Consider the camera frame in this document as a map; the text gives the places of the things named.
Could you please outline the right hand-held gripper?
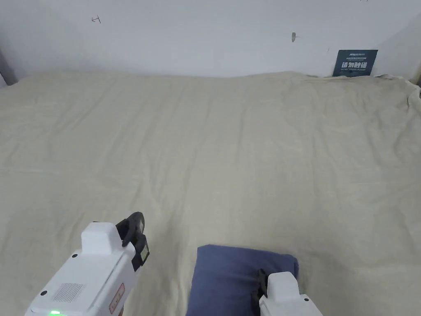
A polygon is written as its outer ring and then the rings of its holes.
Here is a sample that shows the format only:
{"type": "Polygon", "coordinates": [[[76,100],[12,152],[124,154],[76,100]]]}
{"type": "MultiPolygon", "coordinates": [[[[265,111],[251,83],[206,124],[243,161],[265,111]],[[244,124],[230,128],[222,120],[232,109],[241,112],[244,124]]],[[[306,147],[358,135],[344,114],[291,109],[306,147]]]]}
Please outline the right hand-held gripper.
{"type": "Polygon", "coordinates": [[[251,305],[259,305],[261,316],[321,316],[314,302],[300,294],[296,278],[290,272],[267,274],[257,271],[257,287],[251,292],[251,305]]]}

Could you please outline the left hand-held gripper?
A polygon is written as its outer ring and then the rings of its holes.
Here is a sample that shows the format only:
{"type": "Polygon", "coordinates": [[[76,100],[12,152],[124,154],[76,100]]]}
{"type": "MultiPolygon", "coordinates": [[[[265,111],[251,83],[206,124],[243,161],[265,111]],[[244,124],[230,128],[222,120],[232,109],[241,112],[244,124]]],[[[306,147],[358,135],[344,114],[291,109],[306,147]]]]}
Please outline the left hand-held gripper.
{"type": "Polygon", "coordinates": [[[144,215],[138,211],[117,225],[90,223],[81,234],[81,249],[42,288],[26,315],[122,315],[136,272],[150,254],[144,228],[144,215]]]}

